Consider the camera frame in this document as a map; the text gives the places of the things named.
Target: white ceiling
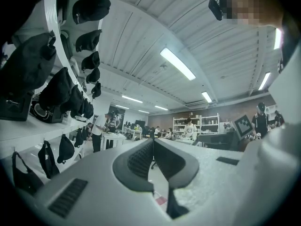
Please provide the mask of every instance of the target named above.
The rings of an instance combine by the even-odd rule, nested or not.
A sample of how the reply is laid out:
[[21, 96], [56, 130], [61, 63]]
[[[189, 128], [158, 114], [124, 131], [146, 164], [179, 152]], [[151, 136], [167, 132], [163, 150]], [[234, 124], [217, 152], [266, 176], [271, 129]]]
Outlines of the white ceiling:
[[[204, 91], [221, 103], [256, 93], [266, 72], [272, 72], [268, 86], [273, 82], [280, 58], [279, 49], [273, 50], [275, 29], [217, 21], [208, 2], [111, 0], [102, 24], [99, 68], [103, 90], [114, 95], [113, 103], [152, 113], [160, 111], [154, 105], [182, 110], [187, 103], [204, 100]], [[80, 28], [67, 24], [75, 34], [72, 40], [79, 36], [74, 26], [87, 32], [97, 29], [92, 22]], [[195, 80], [189, 81], [160, 56], [165, 47], [190, 68]], [[77, 53], [78, 64], [90, 54]]]

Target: black backpack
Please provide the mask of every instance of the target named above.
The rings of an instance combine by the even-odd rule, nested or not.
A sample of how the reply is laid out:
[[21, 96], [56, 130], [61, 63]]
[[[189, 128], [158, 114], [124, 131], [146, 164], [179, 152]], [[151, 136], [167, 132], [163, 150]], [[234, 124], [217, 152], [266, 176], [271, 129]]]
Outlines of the black backpack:
[[89, 103], [87, 99], [85, 99], [84, 103], [85, 103], [84, 117], [90, 119], [94, 114], [93, 105]]
[[90, 82], [97, 82], [100, 78], [100, 71], [98, 68], [95, 68], [88, 76], [86, 77], [86, 82], [89, 84]]
[[83, 143], [84, 143], [83, 134], [81, 133], [81, 129], [78, 129], [74, 146], [78, 147], [80, 145], [83, 145]]
[[101, 20], [108, 15], [110, 6], [110, 0], [78, 0], [73, 5], [73, 20], [76, 24]]
[[61, 112], [79, 111], [82, 102], [82, 93], [79, 91], [78, 85], [73, 86], [70, 99], [61, 105]]
[[[16, 156], [18, 156], [23, 165], [26, 167], [27, 173], [23, 173], [16, 167]], [[24, 160], [21, 158], [18, 152], [14, 152], [12, 156], [13, 160], [13, 177], [15, 187], [23, 189], [34, 195], [37, 190], [42, 187], [44, 184], [41, 179], [25, 164]]]
[[0, 70], [0, 95], [21, 98], [44, 85], [55, 62], [54, 42], [54, 36], [42, 33], [17, 47]]
[[92, 53], [88, 57], [84, 58], [81, 62], [81, 70], [85, 72], [85, 70], [93, 70], [100, 65], [99, 54], [98, 51]]
[[38, 158], [48, 179], [51, 179], [60, 173], [55, 164], [55, 157], [53, 156], [50, 143], [48, 141], [44, 141], [44, 144], [38, 153]]
[[66, 163], [66, 160], [70, 159], [74, 155], [74, 146], [71, 141], [66, 137], [65, 134], [62, 135], [60, 143], [59, 156], [56, 160], [57, 163]]
[[79, 36], [75, 43], [76, 52], [81, 52], [82, 50], [93, 51], [99, 42], [101, 32], [102, 30], [98, 29]]
[[91, 90], [92, 92], [92, 98], [95, 99], [97, 97], [99, 97], [102, 94], [102, 89], [101, 89], [102, 85], [99, 82], [96, 82], [96, 85], [94, 86], [94, 88]]
[[68, 74], [68, 68], [64, 67], [57, 72], [47, 87], [43, 89], [39, 97], [39, 103], [43, 110], [49, 111], [70, 99], [73, 82]]

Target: shelf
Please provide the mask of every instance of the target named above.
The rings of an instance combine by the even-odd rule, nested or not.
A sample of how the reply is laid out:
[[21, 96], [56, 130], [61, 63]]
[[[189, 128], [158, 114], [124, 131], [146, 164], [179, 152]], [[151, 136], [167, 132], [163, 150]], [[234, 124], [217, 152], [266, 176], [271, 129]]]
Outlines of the shelf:
[[21, 152], [32, 146], [51, 140], [86, 126], [86, 123], [69, 119], [62, 123], [47, 124], [28, 115], [27, 121], [0, 120], [0, 159]]

